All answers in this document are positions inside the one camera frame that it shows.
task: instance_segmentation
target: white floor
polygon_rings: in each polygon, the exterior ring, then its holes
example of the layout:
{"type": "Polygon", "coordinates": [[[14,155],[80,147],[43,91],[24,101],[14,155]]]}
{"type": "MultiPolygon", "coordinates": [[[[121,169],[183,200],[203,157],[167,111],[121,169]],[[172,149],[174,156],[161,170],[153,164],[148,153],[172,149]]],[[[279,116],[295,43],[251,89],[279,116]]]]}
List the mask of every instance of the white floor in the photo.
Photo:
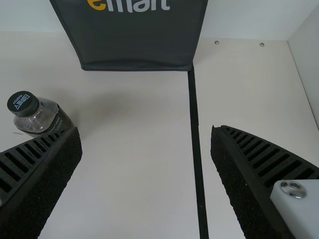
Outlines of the white floor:
{"type": "MultiPolygon", "coordinates": [[[[201,39],[195,56],[210,238],[244,238],[210,157],[212,125],[319,165],[319,132],[286,42],[201,39]]],[[[85,72],[65,34],[1,33],[0,151],[28,140],[6,109],[18,90],[57,101],[83,158],[41,239],[199,238],[185,72],[85,72]]]]}
{"type": "Polygon", "coordinates": [[[10,94],[52,99],[79,127],[83,157],[40,239],[198,239],[186,72],[85,72],[65,34],[0,37],[0,150],[10,94]]]}
{"type": "Polygon", "coordinates": [[[288,44],[268,41],[261,47],[259,43],[204,38],[194,60],[212,238],[244,238],[210,157],[213,125],[229,125],[255,134],[319,166],[319,131],[288,44]]]}

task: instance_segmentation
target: plastic bottle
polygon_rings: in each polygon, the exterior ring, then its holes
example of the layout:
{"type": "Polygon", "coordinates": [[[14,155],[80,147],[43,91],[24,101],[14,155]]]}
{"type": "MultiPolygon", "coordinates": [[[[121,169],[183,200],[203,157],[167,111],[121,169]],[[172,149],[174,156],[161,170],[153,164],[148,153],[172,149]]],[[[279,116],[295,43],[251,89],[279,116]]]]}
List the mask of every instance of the plastic bottle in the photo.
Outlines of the plastic bottle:
{"type": "Polygon", "coordinates": [[[28,91],[13,94],[7,107],[15,114],[14,125],[33,137],[74,126],[56,102],[37,98],[28,91]]]}

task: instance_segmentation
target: white panel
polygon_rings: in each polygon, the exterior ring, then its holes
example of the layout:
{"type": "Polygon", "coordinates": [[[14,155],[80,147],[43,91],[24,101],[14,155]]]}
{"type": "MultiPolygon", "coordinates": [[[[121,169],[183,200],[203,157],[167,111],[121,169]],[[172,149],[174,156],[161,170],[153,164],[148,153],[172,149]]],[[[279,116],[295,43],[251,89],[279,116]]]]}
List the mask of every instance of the white panel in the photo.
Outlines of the white panel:
{"type": "MultiPolygon", "coordinates": [[[[319,0],[209,0],[202,36],[287,40],[319,0]]],[[[64,32],[49,0],[6,0],[0,31],[64,32]]]]}
{"type": "Polygon", "coordinates": [[[318,239],[319,180],[290,181],[298,182],[305,188],[307,195],[299,199],[283,191],[281,188],[283,181],[275,183],[270,199],[296,239],[318,239]]]}
{"type": "Polygon", "coordinates": [[[288,40],[318,0],[209,0],[201,36],[288,40]]]}
{"type": "Polygon", "coordinates": [[[287,42],[219,42],[202,39],[194,60],[206,209],[210,235],[243,239],[210,156],[212,126],[255,134],[316,166],[319,131],[287,42]]]}
{"type": "Polygon", "coordinates": [[[317,124],[319,123],[319,6],[288,41],[317,124]]]}
{"type": "Polygon", "coordinates": [[[0,151],[27,140],[6,109],[29,90],[79,126],[83,157],[41,239],[198,239],[186,72],[85,72],[64,34],[0,36],[0,151]]]}

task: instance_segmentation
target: bottle cap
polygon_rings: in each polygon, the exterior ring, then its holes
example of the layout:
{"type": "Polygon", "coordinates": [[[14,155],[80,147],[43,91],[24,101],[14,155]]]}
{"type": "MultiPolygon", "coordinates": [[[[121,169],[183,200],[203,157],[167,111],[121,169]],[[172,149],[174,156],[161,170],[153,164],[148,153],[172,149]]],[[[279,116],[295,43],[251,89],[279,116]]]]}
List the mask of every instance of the bottle cap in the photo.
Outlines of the bottle cap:
{"type": "Polygon", "coordinates": [[[40,101],[28,91],[19,91],[13,94],[7,103],[8,109],[18,117],[29,117],[38,110],[40,101]]]}

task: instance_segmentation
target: metal screw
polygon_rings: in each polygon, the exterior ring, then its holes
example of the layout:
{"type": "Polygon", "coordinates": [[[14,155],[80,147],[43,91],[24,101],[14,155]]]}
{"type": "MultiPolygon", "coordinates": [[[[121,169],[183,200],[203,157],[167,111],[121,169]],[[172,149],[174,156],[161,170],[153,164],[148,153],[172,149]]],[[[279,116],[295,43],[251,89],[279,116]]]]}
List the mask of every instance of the metal screw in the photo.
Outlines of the metal screw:
{"type": "Polygon", "coordinates": [[[293,180],[281,182],[280,187],[286,194],[294,198],[304,198],[307,195],[304,186],[293,180]]]}

